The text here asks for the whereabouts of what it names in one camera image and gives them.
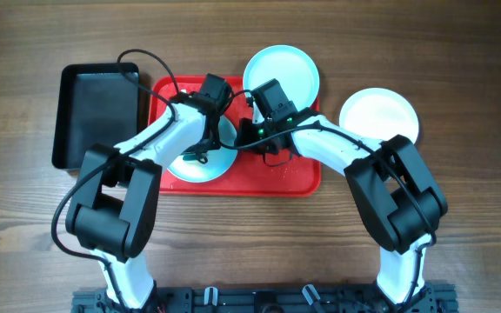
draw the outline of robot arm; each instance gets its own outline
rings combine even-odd
[[[146,142],[166,125],[159,136],[135,151],[126,160],[91,178],[72,197],[65,221],[66,229],[77,236],[92,255],[110,263],[129,309],[147,311],[155,305],[156,289],[144,257],[156,220],[156,207],[162,169],[182,154],[197,154],[219,149],[217,123],[227,104],[231,89],[223,78],[208,75],[198,93],[176,95],[172,111],[166,110],[151,126],[114,148],[96,145],[86,152],[79,173],[82,179],[119,153]],[[105,195],[102,186],[127,186],[124,201]],[[120,303],[109,272],[100,263],[108,288],[107,297]]]
[[[361,137],[337,127],[317,112],[297,112],[276,80],[259,86],[252,95],[256,107],[266,119],[259,125],[243,121],[242,131],[250,134],[247,137],[253,138],[252,134],[257,130],[275,136],[287,129],[300,129],[271,140],[254,151],[278,153],[287,148],[301,157],[318,160],[346,176],[363,224],[380,245],[381,266],[377,286],[391,303],[398,305],[407,299],[418,266],[420,275],[415,282],[417,287],[413,296],[418,293],[424,286],[424,252],[421,251],[417,264],[418,248],[428,243],[431,236],[427,234],[426,223],[409,196],[418,203],[432,230],[438,228],[440,217],[447,212],[447,202],[413,143],[402,136],[387,142]],[[358,142],[368,150],[357,146]],[[398,177],[404,177],[407,190],[401,187],[388,190],[385,184],[389,177],[387,168]]]
[[[343,132],[366,144],[372,150],[378,150],[382,142],[382,140],[360,137],[347,130],[343,130],[321,115],[309,117],[298,126],[312,125],[314,123],[319,123],[324,127]],[[293,132],[291,136],[297,153],[301,157],[320,161],[343,176],[345,176],[344,169],[351,165],[353,161],[369,155],[367,151],[360,149],[345,138],[326,131],[314,129],[298,130]]]

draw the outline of black metal base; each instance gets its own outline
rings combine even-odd
[[[391,307],[376,284],[316,288],[320,301],[311,306],[302,289],[193,290],[156,288],[141,310],[156,313],[389,313]],[[71,313],[119,313],[105,289],[73,294]],[[426,283],[406,313],[457,313],[455,286]]]

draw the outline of plate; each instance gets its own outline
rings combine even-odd
[[[417,113],[398,93],[384,88],[360,90],[345,101],[339,127],[357,135],[389,140],[395,135],[418,139]]]
[[[227,117],[221,117],[218,125],[219,137],[222,143],[233,145],[237,131]],[[167,169],[173,176],[189,183],[205,183],[222,176],[233,164],[237,157],[236,150],[224,147],[206,153],[208,162],[184,161],[183,156],[178,156]]]
[[[243,87],[253,90],[272,78],[279,81],[297,110],[310,107],[318,96],[320,76],[317,66],[306,53],[295,47],[275,45],[258,52],[244,69]],[[254,123],[263,120],[255,105]]]

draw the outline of wood grain surface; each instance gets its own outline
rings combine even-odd
[[[50,240],[75,182],[50,163],[66,65],[137,47],[178,74],[242,75],[279,43],[316,62],[333,122],[367,87],[413,104],[418,148],[450,205],[424,275],[455,283],[463,312],[501,312],[501,1],[25,3],[0,5],[0,312],[68,312],[74,290],[104,286],[96,263]],[[148,58],[130,60],[152,81],[164,75]],[[378,246],[346,181],[323,175],[307,198],[161,196],[151,274],[194,288],[373,281]],[[63,225],[60,234],[78,246]]]

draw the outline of black tray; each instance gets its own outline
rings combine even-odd
[[[137,81],[138,67],[122,63]],[[115,63],[72,64],[61,75],[53,166],[80,168],[84,153],[94,143],[113,146],[137,134],[139,93]]]

